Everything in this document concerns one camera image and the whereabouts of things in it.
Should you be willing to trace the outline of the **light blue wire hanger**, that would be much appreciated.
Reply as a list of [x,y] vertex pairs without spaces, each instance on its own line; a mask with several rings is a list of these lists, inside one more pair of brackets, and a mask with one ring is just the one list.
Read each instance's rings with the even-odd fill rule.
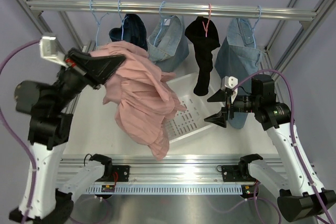
[[93,6],[93,0],[90,0],[89,1],[89,10],[90,10],[90,13],[92,14],[92,16],[94,17],[95,19],[95,22],[96,22],[96,25],[97,25],[97,32],[96,32],[96,36],[95,36],[95,44],[96,44],[96,48],[98,49],[99,47],[99,32],[100,32],[100,26],[101,26],[101,23],[102,23],[102,20],[107,16],[109,15],[110,13],[109,12],[106,12],[105,14],[103,14],[100,18],[98,18],[95,14],[95,10],[94,8],[92,7]]

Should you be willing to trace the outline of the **pink skirt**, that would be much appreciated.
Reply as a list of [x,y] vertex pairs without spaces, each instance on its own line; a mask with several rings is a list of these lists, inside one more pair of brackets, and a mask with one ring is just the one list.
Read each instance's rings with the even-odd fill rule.
[[105,83],[103,103],[116,103],[114,118],[120,129],[162,160],[170,148],[165,123],[186,110],[167,85],[175,73],[163,72],[149,60],[146,50],[126,41],[111,42],[91,52],[93,57],[118,55],[126,60]]

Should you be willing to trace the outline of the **black skirt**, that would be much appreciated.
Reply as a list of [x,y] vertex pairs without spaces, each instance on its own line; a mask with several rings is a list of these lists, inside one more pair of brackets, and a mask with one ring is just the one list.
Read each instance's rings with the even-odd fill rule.
[[200,97],[208,94],[210,73],[213,69],[212,51],[220,47],[215,24],[210,21],[206,38],[202,22],[207,23],[207,18],[198,16],[185,30],[185,36],[194,46],[195,59],[199,67],[197,83],[193,91]]

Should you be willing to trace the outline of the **pink wire hanger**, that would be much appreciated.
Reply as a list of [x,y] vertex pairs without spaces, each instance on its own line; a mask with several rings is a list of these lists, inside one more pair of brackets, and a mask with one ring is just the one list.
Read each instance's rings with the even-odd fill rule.
[[205,31],[205,37],[207,38],[207,34],[208,34],[208,27],[209,27],[209,23],[211,21],[211,14],[212,14],[212,5],[211,3],[208,4],[208,18],[207,18],[207,23],[202,22],[203,24],[203,28]]

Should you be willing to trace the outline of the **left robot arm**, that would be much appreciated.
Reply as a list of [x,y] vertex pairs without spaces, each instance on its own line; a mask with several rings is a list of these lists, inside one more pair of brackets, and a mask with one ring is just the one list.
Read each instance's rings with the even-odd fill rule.
[[72,179],[57,186],[60,161],[73,119],[67,105],[90,86],[100,88],[125,62],[124,55],[100,56],[70,49],[54,84],[23,81],[15,89],[16,110],[30,116],[30,167],[25,194],[9,219],[17,223],[64,223],[78,198],[96,180],[113,176],[112,160],[96,154]]

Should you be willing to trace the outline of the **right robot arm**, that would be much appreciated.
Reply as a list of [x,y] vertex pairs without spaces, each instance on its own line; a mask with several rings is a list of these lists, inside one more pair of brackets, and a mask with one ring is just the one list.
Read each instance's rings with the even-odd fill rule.
[[208,102],[221,102],[223,106],[205,121],[226,127],[235,113],[254,114],[275,146],[287,177],[274,171],[259,154],[241,157],[231,174],[264,185],[276,198],[278,209],[288,222],[324,214],[333,223],[328,210],[335,204],[335,191],[325,188],[309,163],[295,126],[293,106],[276,100],[271,76],[257,72],[249,80],[251,92],[238,95],[241,84],[237,78],[225,77],[221,89],[208,98]]

